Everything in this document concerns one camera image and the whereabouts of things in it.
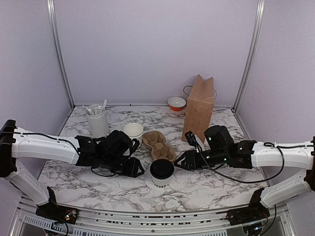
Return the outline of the white paper coffee cup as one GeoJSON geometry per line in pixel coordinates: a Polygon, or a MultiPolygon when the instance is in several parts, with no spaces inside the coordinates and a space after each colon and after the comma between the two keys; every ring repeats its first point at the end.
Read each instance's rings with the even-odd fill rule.
{"type": "Polygon", "coordinates": [[[172,179],[172,174],[161,174],[152,172],[152,181],[154,185],[158,188],[165,188],[172,179]]]}

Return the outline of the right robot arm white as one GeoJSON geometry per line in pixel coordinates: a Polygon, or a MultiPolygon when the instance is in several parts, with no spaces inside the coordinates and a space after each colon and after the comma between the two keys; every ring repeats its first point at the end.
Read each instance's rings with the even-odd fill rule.
{"type": "Polygon", "coordinates": [[[315,142],[277,144],[244,140],[234,142],[225,126],[215,125],[204,131],[209,150],[202,150],[195,135],[189,131],[185,137],[193,150],[184,152],[174,166],[187,171],[210,169],[228,165],[232,168],[279,166],[299,168],[300,172],[282,182],[254,191],[246,207],[227,212],[231,224],[269,216],[269,208],[279,202],[315,189],[315,142]]]}

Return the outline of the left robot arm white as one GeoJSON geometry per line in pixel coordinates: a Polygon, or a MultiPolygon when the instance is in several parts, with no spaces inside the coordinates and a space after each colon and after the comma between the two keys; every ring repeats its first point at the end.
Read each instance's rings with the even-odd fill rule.
{"type": "Polygon", "coordinates": [[[0,176],[30,197],[38,209],[57,219],[62,207],[54,191],[42,186],[24,167],[20,158],[57,160],[80,167],[103,168],[111,175],[138,177],[144,174],[140,161],[132,157],[139,147],[137,139],[114,130],[106,137],[57,137],[30,132],[7,120],[0,129],[0,176]]]}

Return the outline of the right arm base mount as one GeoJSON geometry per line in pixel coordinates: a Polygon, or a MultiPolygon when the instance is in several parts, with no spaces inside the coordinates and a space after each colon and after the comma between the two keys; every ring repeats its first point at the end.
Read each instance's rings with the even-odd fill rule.
{"type": "Polygon", "coordinates": [[[270,216],[269,208],[265,207],[261,201],[261,193],[264,188],[254,191],[249,204],[246,207],[240,207],[227,211],[226,219],[230,225],[238,225],[260,220],[270,216]]]}

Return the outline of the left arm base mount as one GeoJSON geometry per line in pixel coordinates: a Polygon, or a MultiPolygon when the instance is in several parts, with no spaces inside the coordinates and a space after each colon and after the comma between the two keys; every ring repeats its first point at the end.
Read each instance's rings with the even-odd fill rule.
{"type": "Polygon", "coordinates": [[[57,220],[58,222],[66,222],[68,224],[75,224],[79,210],[73,207],[61,206],[57,204],[54,191],[47,187],[49,198],[48,202],[43,205],[36,205],[36,215],[57,220]]]}

